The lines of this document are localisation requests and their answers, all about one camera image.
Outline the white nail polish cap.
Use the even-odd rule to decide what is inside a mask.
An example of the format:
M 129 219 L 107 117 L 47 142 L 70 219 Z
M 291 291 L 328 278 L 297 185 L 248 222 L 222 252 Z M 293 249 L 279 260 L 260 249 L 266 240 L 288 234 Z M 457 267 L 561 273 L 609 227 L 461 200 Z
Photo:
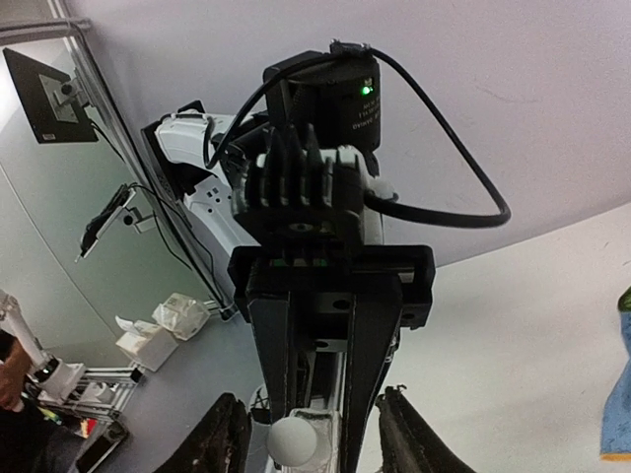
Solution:
M 299 467 L 316 453 L 316 430 L 304 419 L 283 418 L 270 427 L 266 445 L 275 462 L 285 467 Z

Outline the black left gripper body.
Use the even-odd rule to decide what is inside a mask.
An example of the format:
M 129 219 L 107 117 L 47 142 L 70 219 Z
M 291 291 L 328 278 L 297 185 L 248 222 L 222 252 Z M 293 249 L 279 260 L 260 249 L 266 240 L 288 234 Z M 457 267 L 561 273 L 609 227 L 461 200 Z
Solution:
M 249 318 L 246 291 L 254 283 L 261 283 L 265 294 L 285 293 L 291 289 L 348 293 L 353 276 L 382 273 L 399 277 L 402 326 L 421 328 L 429 318 L 436 266 L 434 251 L 428 245 L 368 245 L 350 261 L 339 257 L 325 266 L 275 266 L 271 261 L 260 246 L 240 246 L 233 251 L 228 274 L 235 286 L 234 300 L 244 318 Z

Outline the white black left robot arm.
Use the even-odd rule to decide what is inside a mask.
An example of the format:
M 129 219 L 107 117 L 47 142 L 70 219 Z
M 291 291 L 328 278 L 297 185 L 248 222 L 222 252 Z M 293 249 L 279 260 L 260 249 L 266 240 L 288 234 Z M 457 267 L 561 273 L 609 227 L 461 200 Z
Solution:
M 433 302 L 432 249 L 384 239 L 380 91 L 377 54 L 335 42 L 266 68 L 235 115 L 193 102 L 144 131 L 193 239 L 228 255 L 265 420 L 324 414 L 329 458 L 310 466 L 336 472 L 357 470 L 400 333 Z

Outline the clear nail polish bottle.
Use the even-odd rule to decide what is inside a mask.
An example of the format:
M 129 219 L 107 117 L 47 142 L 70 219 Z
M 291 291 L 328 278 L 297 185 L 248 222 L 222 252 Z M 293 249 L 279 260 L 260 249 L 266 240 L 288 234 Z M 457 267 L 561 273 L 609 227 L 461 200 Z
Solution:
M 287 472 L 337 472 L 342 416 L 337 410 L 294 409 L 290 417 L 298 419 L 315 434 L 312 455 L 298 466 L 285 467 Z

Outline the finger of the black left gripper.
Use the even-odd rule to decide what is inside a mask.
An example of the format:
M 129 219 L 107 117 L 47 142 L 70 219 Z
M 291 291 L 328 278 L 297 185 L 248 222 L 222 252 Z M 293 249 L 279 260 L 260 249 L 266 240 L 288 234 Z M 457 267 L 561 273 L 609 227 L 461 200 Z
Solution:
M 292 270 L 255 263 L 245 296 L 275 423 L 310 400 L 311 345 L 299 322 Z
M 392 274 L 355 276 L 351 295 L 342 421 L 344 472 L 357 468 L 366 423 L 383 382 L 402 308 L 400 280 Z

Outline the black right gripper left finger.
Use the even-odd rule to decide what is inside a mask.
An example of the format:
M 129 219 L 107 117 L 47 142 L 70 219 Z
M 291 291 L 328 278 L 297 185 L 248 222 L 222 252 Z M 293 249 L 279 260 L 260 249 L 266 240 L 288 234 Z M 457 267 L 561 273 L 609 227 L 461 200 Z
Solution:
M 167 471 L 245 472 L 250 437 L 244 402 L 225 392 L 167 460 Z

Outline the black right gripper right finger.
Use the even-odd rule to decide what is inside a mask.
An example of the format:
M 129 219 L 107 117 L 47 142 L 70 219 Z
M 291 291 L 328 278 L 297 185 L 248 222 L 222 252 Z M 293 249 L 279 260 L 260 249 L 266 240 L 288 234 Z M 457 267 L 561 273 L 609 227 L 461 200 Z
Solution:
M 403 385 L 388 386 L 376 402 L 382 472 L 473 473 L 442 441 L 404 395 Z

